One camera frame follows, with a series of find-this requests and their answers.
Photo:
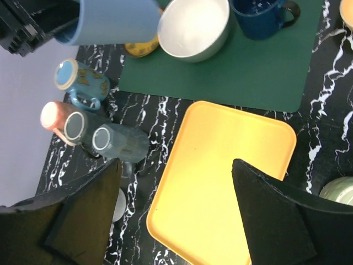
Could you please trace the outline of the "pale green mug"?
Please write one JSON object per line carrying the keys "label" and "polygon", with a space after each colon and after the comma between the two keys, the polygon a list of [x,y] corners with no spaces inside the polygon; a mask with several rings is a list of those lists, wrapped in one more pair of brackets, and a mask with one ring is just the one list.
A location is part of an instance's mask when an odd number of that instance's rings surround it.
{"label": "pale green mug", "polygon": [[353,177],[340,177],[329,182],[323,187],[319,196],[327,200],[352,206],[352,179]]}

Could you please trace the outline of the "blue butterfly mug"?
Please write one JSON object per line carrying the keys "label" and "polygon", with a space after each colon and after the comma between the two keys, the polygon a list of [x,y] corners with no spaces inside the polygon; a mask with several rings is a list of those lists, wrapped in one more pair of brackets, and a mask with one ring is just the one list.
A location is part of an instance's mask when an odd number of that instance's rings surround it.
{"label": "blue butterfly mug", "polygon": [[54,74],[55,85],[65,91],[78,108],[96,112],[110,91],[110,80],[106,75],[73,59],[62,61]]}

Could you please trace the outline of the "pink mug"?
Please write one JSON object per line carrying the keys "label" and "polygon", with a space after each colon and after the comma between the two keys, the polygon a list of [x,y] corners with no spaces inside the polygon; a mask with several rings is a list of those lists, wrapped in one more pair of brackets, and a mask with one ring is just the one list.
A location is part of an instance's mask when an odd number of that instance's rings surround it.
{"label": "pink mug", "polygon": [[41,125],[55,133],[63,142],[69,146],[75,144],[70,142],[64,135],[64,125],[69,115],[75,112],[74,106],[58,101],[51,101],[45,104],[40,114]]}

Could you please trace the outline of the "light blue mug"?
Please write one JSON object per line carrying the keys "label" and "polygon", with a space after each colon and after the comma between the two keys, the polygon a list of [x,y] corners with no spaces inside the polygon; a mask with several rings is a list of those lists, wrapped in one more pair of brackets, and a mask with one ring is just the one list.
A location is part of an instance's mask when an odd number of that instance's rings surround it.
{"label": "light blue mug", "polygon": [[120,188],[116,205],[115,205],[112,222],[119,221],[123,217],[125,210],[126,210],[126,195],[124,191]]}

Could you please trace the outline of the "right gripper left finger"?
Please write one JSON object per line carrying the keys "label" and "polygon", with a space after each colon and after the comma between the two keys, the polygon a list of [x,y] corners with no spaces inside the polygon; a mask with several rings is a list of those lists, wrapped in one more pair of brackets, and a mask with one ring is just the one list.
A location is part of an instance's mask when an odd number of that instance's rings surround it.
{"label": "right gripper left finger", "polygon": [[1,264],[103,264],[119,193],[117,159],[1,207]]}

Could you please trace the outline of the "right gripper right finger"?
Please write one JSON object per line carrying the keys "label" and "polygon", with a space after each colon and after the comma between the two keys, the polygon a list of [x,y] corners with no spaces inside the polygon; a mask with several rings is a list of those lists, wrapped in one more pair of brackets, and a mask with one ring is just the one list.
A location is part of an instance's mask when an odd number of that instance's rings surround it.
{"label": "right gripper right finger", "polygon": [[352,207],[235,159],[232,178],[252,264],[352,264]]}

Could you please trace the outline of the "grey white-inside mug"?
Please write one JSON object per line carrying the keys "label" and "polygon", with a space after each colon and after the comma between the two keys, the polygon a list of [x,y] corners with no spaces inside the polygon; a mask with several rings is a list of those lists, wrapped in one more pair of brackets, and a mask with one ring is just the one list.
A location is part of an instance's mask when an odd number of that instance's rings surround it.
{"label": "grey white-inside mug", "polygon": [[103,124],[93,133],[92,147],[101,156],[122,162],[122,177],[133,175],[149,150],[149,138],[140,129],[122,124]]}

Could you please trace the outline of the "light blue plastic cup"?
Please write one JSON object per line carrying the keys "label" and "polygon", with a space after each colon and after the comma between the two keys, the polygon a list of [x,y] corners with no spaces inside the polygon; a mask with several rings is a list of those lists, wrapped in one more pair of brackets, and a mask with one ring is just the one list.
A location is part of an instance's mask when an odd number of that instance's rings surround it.
{"label": "light blue plastic cup", "polygon": [[150,0],[78,1],[78,22],[55,35],[63,45],[146,43],[157,35],[159,5]]}

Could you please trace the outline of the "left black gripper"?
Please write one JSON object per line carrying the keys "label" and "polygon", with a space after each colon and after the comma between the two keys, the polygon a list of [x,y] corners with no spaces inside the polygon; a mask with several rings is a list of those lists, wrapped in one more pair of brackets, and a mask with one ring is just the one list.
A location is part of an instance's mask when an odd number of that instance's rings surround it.
{"label": "left black gripper", "polygon": [[79,1],[1,1],[1,47],[22,57],[78,22]]}

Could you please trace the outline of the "dark grey mug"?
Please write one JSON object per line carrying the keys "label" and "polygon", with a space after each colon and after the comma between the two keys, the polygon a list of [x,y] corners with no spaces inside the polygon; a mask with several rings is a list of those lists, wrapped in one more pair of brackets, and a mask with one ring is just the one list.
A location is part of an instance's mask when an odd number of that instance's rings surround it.
{"label": "dark grey mug", "polygon": [[111,123],[109,118],[79,110],[68,116],[64,124],[64,135],[74,144],[91,146],[92,137],[96,129],[108,123]]}

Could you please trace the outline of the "navy blue mug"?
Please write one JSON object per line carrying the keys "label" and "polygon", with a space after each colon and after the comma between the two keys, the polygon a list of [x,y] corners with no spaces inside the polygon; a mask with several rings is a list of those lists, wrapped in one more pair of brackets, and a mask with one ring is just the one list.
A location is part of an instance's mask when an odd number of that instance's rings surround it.
{"label": "navy blue mug", "polygon": [[293,26],[301,15],[294,1],[232,1],[232,10],[243,34],[264,40],[279,30]]}

